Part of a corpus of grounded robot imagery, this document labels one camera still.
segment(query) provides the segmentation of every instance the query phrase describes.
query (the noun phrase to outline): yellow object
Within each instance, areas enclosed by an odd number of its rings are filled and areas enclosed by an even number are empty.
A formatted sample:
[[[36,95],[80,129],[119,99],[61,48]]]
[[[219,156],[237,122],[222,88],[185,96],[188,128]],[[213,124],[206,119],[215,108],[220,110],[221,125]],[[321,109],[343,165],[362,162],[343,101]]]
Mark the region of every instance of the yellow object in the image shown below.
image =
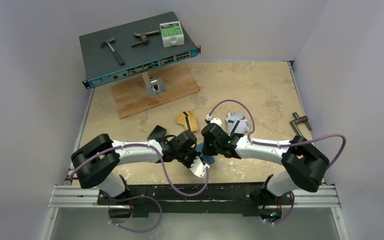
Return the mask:
[[[189,130],[191,132],[198,131],[198,122],[197,118],[191,111],[184,111],[177,116],[176,122],[183,125],[184,130]]]

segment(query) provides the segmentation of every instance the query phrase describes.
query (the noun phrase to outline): metal stand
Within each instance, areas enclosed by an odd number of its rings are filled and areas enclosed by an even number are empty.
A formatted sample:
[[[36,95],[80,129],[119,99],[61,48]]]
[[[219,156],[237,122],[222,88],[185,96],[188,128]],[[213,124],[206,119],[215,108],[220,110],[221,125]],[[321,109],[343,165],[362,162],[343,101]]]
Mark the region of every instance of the metal stand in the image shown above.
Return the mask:
[[[143,85],[150,98],[167,92],[166,86],[161,78],[150,78],[148,71],[144,71],[141,74],[143,78]]]

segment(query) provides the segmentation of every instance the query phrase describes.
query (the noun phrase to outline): metal bracket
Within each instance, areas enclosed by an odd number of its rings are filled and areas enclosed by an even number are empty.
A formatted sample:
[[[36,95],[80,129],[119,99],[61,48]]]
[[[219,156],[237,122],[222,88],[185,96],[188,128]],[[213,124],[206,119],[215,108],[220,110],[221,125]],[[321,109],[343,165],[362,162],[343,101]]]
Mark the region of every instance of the metal bracket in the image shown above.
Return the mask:
[[[333,220],[340,240],[350,240],[347,227],[345,226],[344,217],[342,216],[341,208],[332,207]]]
[[[44,228],[40,234],[40,240],[50,240],[52,236],[52,231],[54,230],[55,221],[57,219],[58,207],[51,207],[48,209]]]
[[[167,88],[161,78],[151,78],[149,84],[149,86],[145,84],[145,89],[150,98],[167,92]]]
[[[86,89],[90,89],[90,88],[91,88],[91,85],[89,84],[88,81],[82,81],[82,83],[83,83],[83,85],[84,85],[84,87],[85,87]]]

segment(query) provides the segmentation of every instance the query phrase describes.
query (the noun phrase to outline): hammer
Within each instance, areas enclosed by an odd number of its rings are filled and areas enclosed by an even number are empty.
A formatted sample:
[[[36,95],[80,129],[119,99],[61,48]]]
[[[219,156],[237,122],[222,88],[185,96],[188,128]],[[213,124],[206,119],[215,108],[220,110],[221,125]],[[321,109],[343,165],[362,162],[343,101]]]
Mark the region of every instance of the hammer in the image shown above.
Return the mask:
[[[100,44],[100,48],[103,48],[105,45],[108,45],[108,47],[111,49],[112,53],[114,54],[115,59],[117,60],[118,64],[120,66],[123,66],[125,64],[125,61],[123,61],[123,58],[120,56],[120,54],[114,50],[113,46],[111,46],[112,43],[114,43],[116,39],[114,37],[104,41]]]

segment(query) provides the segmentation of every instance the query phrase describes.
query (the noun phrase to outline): small blue object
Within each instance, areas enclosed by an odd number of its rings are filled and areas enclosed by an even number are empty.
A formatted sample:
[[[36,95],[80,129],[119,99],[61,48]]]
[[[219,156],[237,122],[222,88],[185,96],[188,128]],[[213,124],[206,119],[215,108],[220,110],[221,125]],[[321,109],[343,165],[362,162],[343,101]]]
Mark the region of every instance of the small blue object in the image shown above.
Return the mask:
[[[198,144],[197,146],[196,146],[196,150],[198,151],[198,152],[200,152],[200,153],[202,153],[203,152],[203,147],[204,147],[204,143],[202,142],[202,143],[200,143],[200,144]],[[211,165],[211,164],[213,164],[213,163],[215,163],[216,162],[216,159],[213,157],[213,156],[205,156],[205,155],[203,155],[203,160],[202,160],[202,163],[203,164],[209,164],[209,165]]]

